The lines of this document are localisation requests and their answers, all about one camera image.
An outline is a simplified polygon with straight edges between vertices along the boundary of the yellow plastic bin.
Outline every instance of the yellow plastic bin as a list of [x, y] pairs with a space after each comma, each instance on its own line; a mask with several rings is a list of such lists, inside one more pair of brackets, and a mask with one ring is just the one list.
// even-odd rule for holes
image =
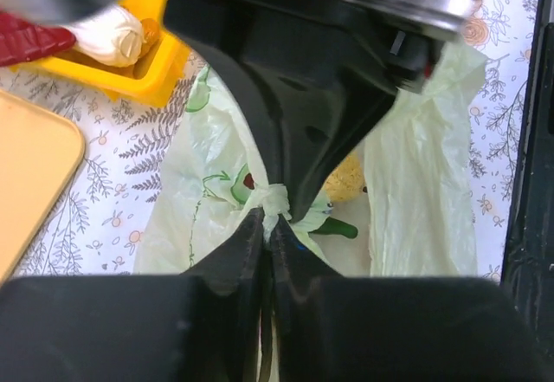
[[[139, 20], [153, 18], [162, 22], [167, 0], [119, 0]], [[162, 31], [160, 41], [135, 65], [137, 79], [113, 74], [97, 68], [49, 57], [25, 66], [46, 70], [69, 79], [99, 88], [110, 99], [120, 96], [137, 100], [153, 107], [164, 107], [183, 69], [190, 49], [175, 36]]]

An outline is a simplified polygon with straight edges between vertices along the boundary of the plastic bag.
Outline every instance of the plastic bag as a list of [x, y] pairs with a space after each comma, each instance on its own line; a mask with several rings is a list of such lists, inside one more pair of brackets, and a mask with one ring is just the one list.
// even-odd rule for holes
[[[368, 194], [332, 208], [356, 224], [358, 238], [310, 238], [331, 213], [320, 193], [293, 226], [308, 248], [346, 275], [476, 274], [467, 106], [485, 61], [465, 45], [447, 46], [425, 92], [399, 95], [359, 147]], [[246, 121], [209, 68], [196, 78], [161, 177], [137, 273], [180, 273], [200, 261], [236, 229], [255, 186], [267, 187]]]

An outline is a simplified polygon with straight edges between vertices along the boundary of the tablecloth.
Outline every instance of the tablecloth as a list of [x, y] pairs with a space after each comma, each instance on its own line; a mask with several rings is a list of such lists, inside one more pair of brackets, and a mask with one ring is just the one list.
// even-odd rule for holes
[[[478, 0], [464, 37], [488, 57], [486, 83], [467, 110], [468, 175], [479, 273], [500, 278], [537, 0]], [[159, 166], [202, 59], [193, 55], [166, 108], [43, 74], [0, 69], [0, 88], [71, 119], [83, 163], [48, 215], [17, 275], [130, 274], [159, 194]]]

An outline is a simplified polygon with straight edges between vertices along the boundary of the red toy food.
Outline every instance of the red toy food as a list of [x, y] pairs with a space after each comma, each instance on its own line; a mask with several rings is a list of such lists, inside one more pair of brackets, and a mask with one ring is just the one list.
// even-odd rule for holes
[[0, 11], [0, 67], [49, 57], [74, 46], [66, 29], [42, 27]]

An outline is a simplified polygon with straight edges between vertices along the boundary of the cutting board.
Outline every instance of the cutting board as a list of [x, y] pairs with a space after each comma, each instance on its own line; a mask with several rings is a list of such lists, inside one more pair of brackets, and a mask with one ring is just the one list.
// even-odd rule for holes
[[0, 282], [10, 277], [84, 151], [74, 123], [0, 91]]

